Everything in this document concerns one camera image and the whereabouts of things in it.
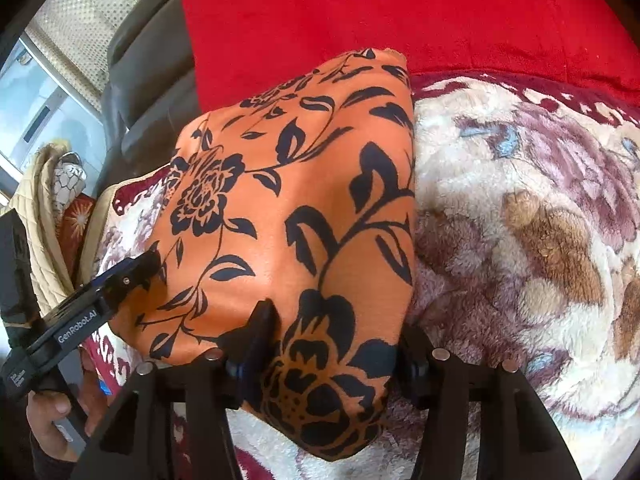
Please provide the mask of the person's left hand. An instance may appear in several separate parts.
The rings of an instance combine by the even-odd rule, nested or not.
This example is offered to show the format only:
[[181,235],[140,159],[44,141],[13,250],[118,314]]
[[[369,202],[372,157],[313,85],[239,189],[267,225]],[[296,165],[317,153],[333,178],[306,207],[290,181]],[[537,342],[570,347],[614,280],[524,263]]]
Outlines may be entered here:
[[[106,414],[111,399],[100,388],[99,376],[89,352],[81,348],[79,354],[84,377],[79,389],[78,402],[87,415],[85,432],[91,436]],[[62,460],[63,463],[75,463],[78,459],[77,453],[55,426],[55,423],[65,418],[69,412],[70,400],[63,393],[46,391],[31,392],[28,395],[26,417],[32,435],[44,454],[55,460]]]

